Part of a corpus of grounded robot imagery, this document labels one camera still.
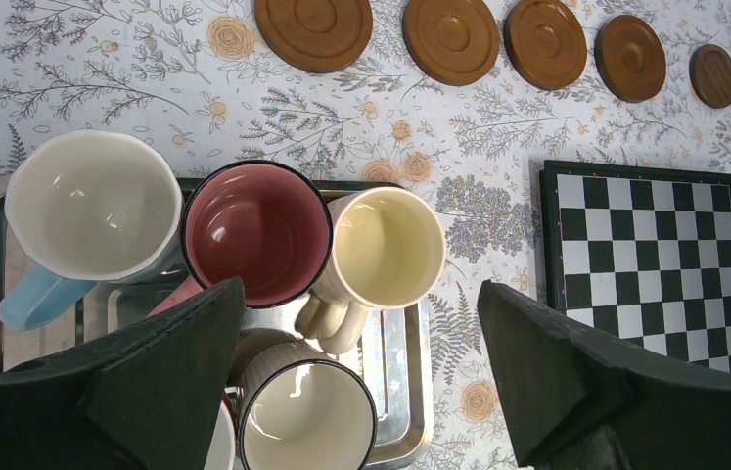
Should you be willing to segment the cream yellow mug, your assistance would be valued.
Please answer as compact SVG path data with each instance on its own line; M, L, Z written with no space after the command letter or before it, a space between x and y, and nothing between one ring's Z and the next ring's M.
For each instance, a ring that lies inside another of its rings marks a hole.
M372 310L411 306L444 268L443 228L427 202L397 187L377 187L328 205L333 243L324 271L296 321L324 353L340 355L359 340Z

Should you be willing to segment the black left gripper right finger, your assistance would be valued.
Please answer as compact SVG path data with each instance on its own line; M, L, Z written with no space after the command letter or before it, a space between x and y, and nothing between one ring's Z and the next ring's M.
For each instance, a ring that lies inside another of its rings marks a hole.
M485 281L514 455L537 469L731 469L731 373L647 351Z

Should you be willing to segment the dark brown small coaster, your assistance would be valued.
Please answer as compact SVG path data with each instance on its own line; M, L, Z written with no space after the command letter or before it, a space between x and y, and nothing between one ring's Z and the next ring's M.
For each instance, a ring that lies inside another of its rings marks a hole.
M689 66L697 97L713 109L731 105L731 56L715 44L699 47Z

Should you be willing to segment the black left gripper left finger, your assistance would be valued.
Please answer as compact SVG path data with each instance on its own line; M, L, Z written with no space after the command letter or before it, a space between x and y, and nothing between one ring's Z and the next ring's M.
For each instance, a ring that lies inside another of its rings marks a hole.
M239 278L0 373L0 469L200 469L246 310Z

